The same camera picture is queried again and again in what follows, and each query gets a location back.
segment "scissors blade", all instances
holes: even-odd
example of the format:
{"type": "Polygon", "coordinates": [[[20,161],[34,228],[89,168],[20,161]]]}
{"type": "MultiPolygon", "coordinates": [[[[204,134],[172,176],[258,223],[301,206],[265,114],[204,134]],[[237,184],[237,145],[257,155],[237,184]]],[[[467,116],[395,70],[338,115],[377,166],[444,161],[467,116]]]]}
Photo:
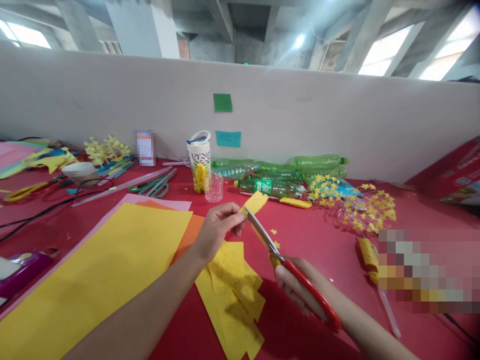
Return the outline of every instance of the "scissors blade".
{"type": "Polygon", "coordinates": [[[273,253],[275,257],[277,257],[282,262],[285,261],[284,258],[280,255],[277,247],[275,246],[274,242],[270,238],[267,231],[264,229],[260,221],[255,217],[255,215],[245,206],[245,210],[248,213],[247,219],[252,224],[253,228],[256,230],[258,234],[260,234],[261,240],[263,244],[266,246],[270,253],[273,253]]]}

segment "hand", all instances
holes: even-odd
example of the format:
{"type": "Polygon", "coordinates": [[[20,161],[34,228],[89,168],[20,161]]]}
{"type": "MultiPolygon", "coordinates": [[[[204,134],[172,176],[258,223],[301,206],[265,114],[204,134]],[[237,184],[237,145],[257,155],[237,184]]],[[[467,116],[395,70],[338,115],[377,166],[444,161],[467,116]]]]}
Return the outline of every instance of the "hand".
{"type": "Polygon", "coordinates": [[[192,250],[203,260],[211,261],[230,229],[233,236],[239,237],[242,234],[247,219],[245,214],[239,213],[239,210],[240,206],[234,202],[211,208],[191,246],[192,250]]]}
{"type": "MultiPolygon", "coordinates": [[[[328,281],[312,264],[308,261],[289,257],[289,259],[298,270],[300,270],[325,297],[330,306],[333,307],[340,320],[346,316],[344,309],[348,308],[348,298],[342,294],[330,281],[328,281]]],[[[314,311],[322,319],[327,319],[323,308],[315,300],[312,294],[297,280],[297,278],[284,266],[278,265],[275,268],[275,278],[280,289],[283,289],[287,296],[298,305],[301,312],[310,316],[314,311]]]]}

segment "black cable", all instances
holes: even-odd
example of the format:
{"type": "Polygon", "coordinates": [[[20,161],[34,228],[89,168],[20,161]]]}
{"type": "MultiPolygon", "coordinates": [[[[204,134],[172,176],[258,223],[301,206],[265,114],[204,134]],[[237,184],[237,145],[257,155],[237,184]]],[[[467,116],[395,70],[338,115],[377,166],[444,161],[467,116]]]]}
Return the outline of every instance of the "black cable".
{"type": "Polygon", "coordinates": [[[87,182],[90,182],[90,181],[95,181],[95,180],[108,180],[110,183],[111,183],[111,186],[109,186],[108,188],[111,188],[113,186],[115,186],[114,182],[111,180],[111,179],[102,179],[102,178],[96,178],[96,179],[89,179],[89,180],[85,180],[85,181],[82,181],[80,183],[80,185],[78,185],[78,188],[76,189],[76,193],[75,193],[75,196],[74,197],[71,197],[71,198],[68,198],[67,200],[64,200],[64,201],[61,201],[59,203],[56,203],[55,205],[52,205],[48,208],[46,208],[45,210],[43,211],[40,211],[38,214],[32,216],[32,217],[29,217],[29,218],[26,218],[26,219],[23,219],[23,220],[17,220],[17,221],[13,221],[13,222],[9,222],[7,224],[3,224],[3,225],[0,225],[0,229],[1,228],[5,228],[7,226],[10,226],[10,225],[14,225],[14,224],[18,224],[18,223],[23,223],[21,224],[20,226],[17,226],[16,228],[14,228],[12,231],[10,231],[7,235],[5,235],[4,237],[2,237],[0,239],[0,243],[4,242],[5,240],[7,240],[9,237],[11,237],[13,234],[15,234],[17,231],[19,231],[21,228],[23,228],[25,225],[29,224],[31,221],[35,220],[35,219],[38,219],[39,217],[51,212],[53,209],[56,209],[57,207],[63,205],[63,204],[68,204],[72,201],[75,201],[76,199],[78,198],[82,198],[82,197],[85,197],[85,196],[88,196],[88,195],[92,195],[92,194],[96,194],[96,193],[103,193],[104,191],[107,191],[108,189],[104,189],[104,190],[98,190],[98,191],[92,191],[92,192],[89,192],[89,193],[85,193],[83,195],[79,195],[79,192],[80,192],[80,188],[82,187],[82,185],[84,183],[87,183],[87,182]]]}
{"type": "Polygon", "coordinates": [[[480,342],[474,339],[472,335],[470,335],[467,330],[460,326],[460,324],[452,317],[452,315],[448,313],[444,313],[445,316],[453,325],[455,325],[462,333],[464,333],[478,348],[480,348],[480,342]]]}

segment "red table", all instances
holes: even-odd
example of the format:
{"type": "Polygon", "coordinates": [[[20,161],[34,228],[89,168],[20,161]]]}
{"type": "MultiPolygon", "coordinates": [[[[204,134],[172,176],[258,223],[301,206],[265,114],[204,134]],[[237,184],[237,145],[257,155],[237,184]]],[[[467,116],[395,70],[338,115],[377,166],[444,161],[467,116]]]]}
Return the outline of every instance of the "red table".
{"type": "MultiPolygon", "coordinates": [[[[150,172],[151,168],[134,166],[115,183],[120,184],[150,172]]],[[[43,169],[37,169],[1,180],[0,189],[13,191],[52,177],[43,169]]],[[[360,184],[354,180],[351,183],[355,186],[360,184]]],[[[205,216],[212,207],[203,195],[194,192],[189,168],[179,167],[169,186],[170,190],[164,197],[166,200],[192,201],[190,210],[201,216],[205,216]]],[[[480,229],[480,221],[461,208],[388,184],[378,188],[386,190],[395,198],[396,229],[480,229]]],[[[247,200],[246,196],[238,194],[238,190],[233,188],[232,181],[225,184],[224,190],[223,202],[241,205],[247,200]]],[[[55,257],[56,264],[126,193],[126,190],[121,190],[78,207],[62,205],[0,243],[0,256],[9,257],[19,252],[55,248],[59,249],[55,257]]],[[[61,189],[29,201],[12,204],[3,202],[0,223],[31,217],[70,196],[61,189]]],[[[310,261],[345,295],[389,329],[378,292],[369,283],[366,269],[361,264],[355,235],[337,229],[329,210],[304,210],[269,201],[258,213],[258,219],[266,228],[278,231],[273,239],[281,244],[282,254],[310,261]]],[[[1,229],[0,237],[12,229],[13,226],[1,229]]],[[[265,248],[249,226],[245,229],[241,238],[245,259],[264,279],[259,292],[266,298],[258,324],[265,343],[256,359],[358,357],[353,342],[344,332],[338,336],[333,335],[313,319],[302,316],[279,291],[265,248]]],[[[237,238],[226,239],[238,241],[237,238]]],[[[378,245],[375,236],[370,241],[378,245]]],[[[402,303],[395,302],[391,295],[389,301],[402,334],[402,343],[419,358],[464,359],[474,354],[470,340],[443,316],[411,313],[402,303]]],[[[0,314],[6,307],[0,307],[0,314]]],[[[476,327],[479,323],[478,315],[455,314],[454,317],[468,332],[480,339],[476,327]]],[[[225,358],[195,286],[185,297],[151,358],[225,358]]]]}

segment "yellow scissors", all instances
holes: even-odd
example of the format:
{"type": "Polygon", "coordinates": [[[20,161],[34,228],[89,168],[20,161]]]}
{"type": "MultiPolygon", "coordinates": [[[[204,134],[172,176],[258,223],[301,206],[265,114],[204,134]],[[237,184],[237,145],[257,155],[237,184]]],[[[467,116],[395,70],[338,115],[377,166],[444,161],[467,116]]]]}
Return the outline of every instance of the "yellow scissors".
{"type": "Polygon", "coordinates": [[[40,191],[43,188],[49,187],[55,183],[58,183],[61,179],[63,179],[66,175],[62,174],[57,177],[54,177],[48,182],[39,182],[24,188],[21,188],[20,190],[14,191],[9,193],[7,196],[3,198],[3,201],[8,202],[8,203],[14,203],[17,202],[21,199],[26,198],[32,193],[36,193],[40,191]]]}

